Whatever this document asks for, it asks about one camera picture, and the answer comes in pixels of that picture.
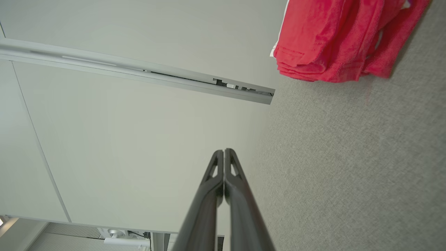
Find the black cable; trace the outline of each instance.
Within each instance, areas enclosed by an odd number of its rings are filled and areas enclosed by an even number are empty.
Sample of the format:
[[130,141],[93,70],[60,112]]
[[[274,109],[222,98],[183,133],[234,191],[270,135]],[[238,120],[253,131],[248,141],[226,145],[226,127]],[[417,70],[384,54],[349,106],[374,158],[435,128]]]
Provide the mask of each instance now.
[[139,235],[139,236],[141,236],[141,237],[144,237],[144,235],[140,235],[139,233],[135,233],[135,232],[133,232],[133,231],[128,231],[129,233],[131,233],[131,234],[136,234],[136,235]]

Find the white cylinder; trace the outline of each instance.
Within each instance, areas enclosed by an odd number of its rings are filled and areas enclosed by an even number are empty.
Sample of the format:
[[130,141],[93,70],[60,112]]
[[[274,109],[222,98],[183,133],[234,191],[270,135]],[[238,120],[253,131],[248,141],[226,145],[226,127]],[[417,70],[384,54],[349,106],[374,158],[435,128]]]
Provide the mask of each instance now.
[[104,244],[150,247],[150,240],[135,240],[124,238],[105,238]]

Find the panel seam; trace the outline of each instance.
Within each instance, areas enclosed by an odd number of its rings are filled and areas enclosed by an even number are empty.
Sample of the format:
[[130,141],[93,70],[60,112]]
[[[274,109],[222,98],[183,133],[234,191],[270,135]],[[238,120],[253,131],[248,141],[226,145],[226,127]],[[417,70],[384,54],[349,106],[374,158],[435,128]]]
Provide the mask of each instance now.
[[25,104],[26,111],[28,112],[29,120],[31,121],[31,125],[33,126],[34,134],[36,135],[36,140],[37,140],[39,152],[40,152],[40,155],[41,155],[41,157],[43,159],[43,162],[45,164],[46,171],[48,173],[48,176],[50,177],[51,183],[53,183],[54,190],[55,190],[56,195],[57,195],[57,197],[59,199],[59,202],[60,202],[60,204],[62,206],[62,209],[63,209],[63,211],[65,213],[65,216],[66,216],[68,222],[71,223],[71,218],[70,218],[70,216],[68,214],[68,211],[66,210],[65,204],[63,203],[62,196],[60,195],[59,189],[57,188],[56,182],[54,181],[53,174],[51,173],[50,166],[48,165],[48,161],[46,160],[46,156],[45,156],[45,153],[43,152],[42,145],[40,144],[39,136],[37,135],[36,128],[34,127],[34,123],[33,123],[33,120],[31,118],[31,114],[29,113],[29,109],[28,109],[28,106],[27,106],[26,101],[25,101],[25,96],[23,95],[22,87],[20,86],[20,81],[19,81],[19,78],[17,77],[17,72],[16,72],[16,69],[14,67],[14,63],[11,62],[11,64],[12,64],[12,68],[14,69],[14,74],[16,75],[16,78],[17,78],[17,84],[19,85],[20,93],[22,94],[22,99],[23,99],[23,102]]

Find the gray carpet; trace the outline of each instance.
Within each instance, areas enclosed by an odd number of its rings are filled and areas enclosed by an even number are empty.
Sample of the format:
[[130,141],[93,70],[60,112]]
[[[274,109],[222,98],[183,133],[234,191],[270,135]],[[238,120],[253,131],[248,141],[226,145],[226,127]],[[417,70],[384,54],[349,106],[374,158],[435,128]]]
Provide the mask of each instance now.
[[391,79],[279,83],[245,171],[278,251],[446,250],[446,2],[406,45]]

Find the red garment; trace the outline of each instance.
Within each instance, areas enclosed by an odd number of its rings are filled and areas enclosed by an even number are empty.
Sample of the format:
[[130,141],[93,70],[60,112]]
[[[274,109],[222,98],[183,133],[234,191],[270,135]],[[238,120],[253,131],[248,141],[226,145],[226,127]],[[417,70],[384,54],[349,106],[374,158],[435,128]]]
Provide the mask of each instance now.
[[345,82],[388,78],[429,0],[290,0],[274,51],[281,74]]

